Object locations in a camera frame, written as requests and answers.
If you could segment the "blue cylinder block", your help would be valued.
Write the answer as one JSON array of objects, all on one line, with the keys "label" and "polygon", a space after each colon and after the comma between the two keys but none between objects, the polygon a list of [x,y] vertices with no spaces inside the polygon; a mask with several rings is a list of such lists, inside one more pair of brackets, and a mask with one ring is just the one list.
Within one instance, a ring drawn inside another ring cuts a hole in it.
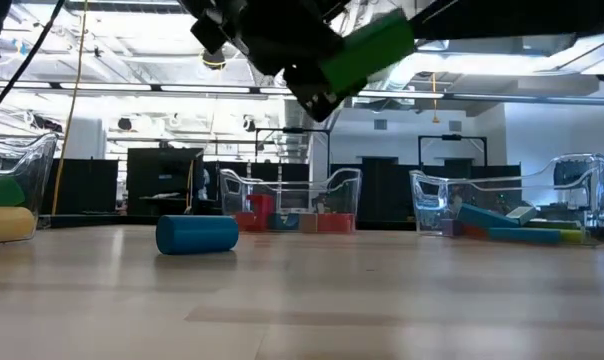
[{"label": "blue cylinder block", "polygon": [[230,216],[164,215],[155,229],[156,246],[164,255],[226,252],[238,238],[238,224]]}]

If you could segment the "ceiling light strip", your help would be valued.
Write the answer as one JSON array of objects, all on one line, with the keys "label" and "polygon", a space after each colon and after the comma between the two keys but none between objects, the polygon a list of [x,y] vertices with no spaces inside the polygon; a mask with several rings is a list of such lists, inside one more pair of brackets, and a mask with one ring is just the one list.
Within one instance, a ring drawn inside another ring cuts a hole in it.
[{"label": "ceiling light strip", "polygon": [[[54,83],[36,81],[18,81],[14,85],[17,90],[74,90],[74,83]],[[202,85],[158,85],[158,84],[125,84],[125,83],[79,83],[79,91],[101,93],[154,93],[154,94],[203,94],[203,95],[281,95],[290,96],[287,88],[259,88],[238,86],[202,86]],[[369,98],[402,98],[402,99],[433,99],[445,97],[442,93],[433,92],[392,92],[378,90],[363,90],[357,93],[359,97]]]}]

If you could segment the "long blue rectangular block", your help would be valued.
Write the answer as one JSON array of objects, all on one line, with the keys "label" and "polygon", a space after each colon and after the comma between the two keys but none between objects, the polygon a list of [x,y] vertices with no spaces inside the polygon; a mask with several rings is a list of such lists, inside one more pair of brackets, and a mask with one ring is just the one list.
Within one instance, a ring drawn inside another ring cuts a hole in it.
[{"label": "long blue rectangular block", "polygon": [[518,228],[520,223],[516,219],[506,217],[499,213],[463,203],[456,219],[463,224],[481,228]]}]

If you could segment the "red rectangular block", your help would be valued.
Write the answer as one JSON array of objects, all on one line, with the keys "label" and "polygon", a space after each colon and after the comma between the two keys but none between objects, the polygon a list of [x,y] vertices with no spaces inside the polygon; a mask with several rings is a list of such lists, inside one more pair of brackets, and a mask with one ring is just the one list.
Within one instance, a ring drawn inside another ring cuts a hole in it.
[{"label": "red rectangular block", "polygon": [[251,194],[247,196],[253,213],[253,222],[247,227],[249,231],[266,231],[269,216],[275,211],[275,200],[271,195]]}]

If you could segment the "black aluminium table frame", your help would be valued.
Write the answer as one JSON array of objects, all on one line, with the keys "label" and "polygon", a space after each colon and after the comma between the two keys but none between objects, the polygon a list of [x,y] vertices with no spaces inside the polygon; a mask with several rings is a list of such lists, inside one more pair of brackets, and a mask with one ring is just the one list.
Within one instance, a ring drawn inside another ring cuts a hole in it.
[{"label": "black aluminium table frame", "polygon": [[[129,215],[40,215],[37,228],[76,228],[109,225],[156,225],[158,216]],[[415,231],[414,221],[364,221],[356,222],[357,230]]]}]

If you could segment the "yellow cylinder block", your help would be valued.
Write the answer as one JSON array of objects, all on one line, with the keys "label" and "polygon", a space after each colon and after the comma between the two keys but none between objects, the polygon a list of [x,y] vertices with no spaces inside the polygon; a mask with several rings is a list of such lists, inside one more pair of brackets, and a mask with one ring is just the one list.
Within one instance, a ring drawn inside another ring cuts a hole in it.
[{"label": "yellow cylinder block", "polygon": [[0,207],[0,243],[30,239],[36,229],[33,213],[23,207]]}]

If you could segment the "black cabinet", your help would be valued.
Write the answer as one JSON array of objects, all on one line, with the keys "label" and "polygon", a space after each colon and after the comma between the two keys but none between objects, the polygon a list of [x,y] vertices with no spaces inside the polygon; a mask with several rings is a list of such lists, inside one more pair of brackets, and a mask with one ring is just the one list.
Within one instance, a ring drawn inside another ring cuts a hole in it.
[{"label": "black cabinet", "polygon": [[193,214],[204,183],[202,152],[202,148],[129,148],[128,214]]}]

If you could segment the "clear plastic bin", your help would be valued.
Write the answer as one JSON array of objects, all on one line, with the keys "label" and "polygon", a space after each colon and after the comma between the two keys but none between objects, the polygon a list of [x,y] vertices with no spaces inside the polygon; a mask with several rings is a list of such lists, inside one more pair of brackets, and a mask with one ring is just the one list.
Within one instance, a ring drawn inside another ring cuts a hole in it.
[{"label": "clear plastic bin", "polygon": [[49,179],[57,136],[42,135],[29,143],[0,140],[0,178],[15,179],[25,194],[17,206],[30,210],[38,223],[38,212]]},{"label": "clear plastic bin", "polygon": [[534,219],[572,222],[581,245],[604,244],[604,156],[567,154],[527,175],[452,179],[411,173],[416,229],[442,235],[442,219],[456,219],[463,203],[507,215],[519,206],[537,209]]},{"label": "clear plastic bin", "polygon": [[273,213],[351,213],[355,217],[355,228],[361,182],[362,172],[355,168],[340,169],[322,181],[264,181],[241,177],[230,169],[219,173],[221,205],[226,215],[233,217],[237,212],[251,212],[247,196],[264,194],[275,200]]}]

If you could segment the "black gantry frame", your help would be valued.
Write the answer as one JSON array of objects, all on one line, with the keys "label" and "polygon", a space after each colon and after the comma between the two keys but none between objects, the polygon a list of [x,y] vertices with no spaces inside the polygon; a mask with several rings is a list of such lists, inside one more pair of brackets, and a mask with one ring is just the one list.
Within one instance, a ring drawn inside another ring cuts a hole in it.
[{"label": "black gantry frame", "polygon": [[[259,139],[259,134],[262,131],[269,131],[270,134],[263,138]],[[322,133],[326,136],[327,145],[327,171],[331,171],[331,131],[329,129],[306,129],[302,127],[282,127],[282,128],[270,128],[270,127],[257,127],[255,129],[255,139],[254,139],[254,158],[258,159],[259,155],[259,147],[261,144],[265,143],[267,139],[276,132],[281,132],[284,134],[305,134],[305,133]]]},{"label": "black gantry frame", "polygon": [[418,135],[418,165],[422,169],[424,167],[423,156],[422,156],[422,141],[424,139],[439,139],[441,141],[462,141],[467,140],[473,143],[474,140],[482,142],[482,148],[480,151],[483,154],[483,166],[488,167],[488,139],[483,136],[464,136],[459,134],[443,134],[443,135]]}]

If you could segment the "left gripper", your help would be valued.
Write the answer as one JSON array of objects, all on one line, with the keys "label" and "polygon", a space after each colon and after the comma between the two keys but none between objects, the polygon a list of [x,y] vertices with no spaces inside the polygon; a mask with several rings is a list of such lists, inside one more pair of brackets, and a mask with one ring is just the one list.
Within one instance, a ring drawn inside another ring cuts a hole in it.
[{"label": "left gripper", "polygon": [[331,88],[316,65],[343,47],[330,22],[351,0],[178,0],[196,22],[191,33],[214,54],[233,45],[265,75],[282,69],[287,88],[316,122],[346,93]]}]

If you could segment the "long black partition wall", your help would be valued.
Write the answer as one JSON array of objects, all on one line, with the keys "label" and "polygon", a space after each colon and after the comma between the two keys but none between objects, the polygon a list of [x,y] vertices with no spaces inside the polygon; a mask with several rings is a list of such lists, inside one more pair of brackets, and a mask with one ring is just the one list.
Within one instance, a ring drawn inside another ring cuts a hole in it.
[{"label": "long black partition wall", "polygon": [[353,167],[363,173],[363,188],[357,218],[364,222],[404,222],[413,216],[410,172],[421,170],[427,175],[445,178],[470,178],[519,176],[521,166],[479,165],[469,159],[446,159],[442,165],[402,165],[395,158],[366,158],[358,163],[333,163],[319,166],[295,163],[221,162],[218,169],[230,169],[241,177],[264,181],[307,181],[310,176],[323,172],[329,177],[340,169]]}]

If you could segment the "red cylinder block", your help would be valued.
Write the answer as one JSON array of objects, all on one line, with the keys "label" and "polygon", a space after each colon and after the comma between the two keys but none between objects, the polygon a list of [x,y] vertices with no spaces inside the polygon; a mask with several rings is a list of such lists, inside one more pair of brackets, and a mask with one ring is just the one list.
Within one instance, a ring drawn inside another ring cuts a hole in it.
[{"label": "red cylinder block", "polygon": [[253,212],[237,212],[233,215],[240,231],[254,231],[256,215]]}]

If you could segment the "black partition panel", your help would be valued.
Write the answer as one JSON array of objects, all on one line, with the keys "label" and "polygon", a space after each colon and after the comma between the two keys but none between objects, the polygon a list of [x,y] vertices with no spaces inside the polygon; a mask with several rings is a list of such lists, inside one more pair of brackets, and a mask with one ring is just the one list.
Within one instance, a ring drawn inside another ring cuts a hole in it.
[{"label": "black partition panel", "polygon": [[113,213],[117,175],[116,160],[66,159],[58,187],[56,214]]}]

